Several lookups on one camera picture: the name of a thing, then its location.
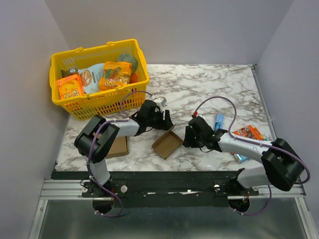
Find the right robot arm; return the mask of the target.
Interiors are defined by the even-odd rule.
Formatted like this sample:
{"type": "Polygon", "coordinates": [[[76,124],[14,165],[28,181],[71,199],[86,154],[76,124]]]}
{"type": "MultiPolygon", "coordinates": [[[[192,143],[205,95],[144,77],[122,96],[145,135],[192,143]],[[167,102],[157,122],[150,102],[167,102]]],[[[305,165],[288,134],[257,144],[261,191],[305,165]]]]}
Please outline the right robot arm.
{"type": "Polygon", "coordinates": [[[203,148],[246,156],[261,163],[253,169],[240,169],[229,189],[241,195],[254,186],[273,185],[289,191],[306,166],[283,139],[262,141],[234,135],[225,129],[213,130],[202,117],[193,117],[185,128],[184,147],[203,148]]]}

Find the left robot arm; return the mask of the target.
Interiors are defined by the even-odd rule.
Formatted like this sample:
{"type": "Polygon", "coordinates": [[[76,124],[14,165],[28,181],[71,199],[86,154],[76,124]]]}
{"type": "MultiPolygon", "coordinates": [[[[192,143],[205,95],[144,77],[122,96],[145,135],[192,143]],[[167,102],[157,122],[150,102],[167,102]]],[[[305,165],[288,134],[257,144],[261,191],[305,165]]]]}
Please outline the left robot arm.
{"type": "Polygon", "coordinates": [[[138,136],[149,127],[159,130],[173,127],[169,110],[162,109],[165,103],[164,97],[145,100],[140,110],[126,119],[106,120],[102,116],[94,116],[76,137],[74,146],[87,158],[90,178],[95,182],[93,190],[98,196],[110,193],[111,175],[105,158],[116,138],[138,136]]]}

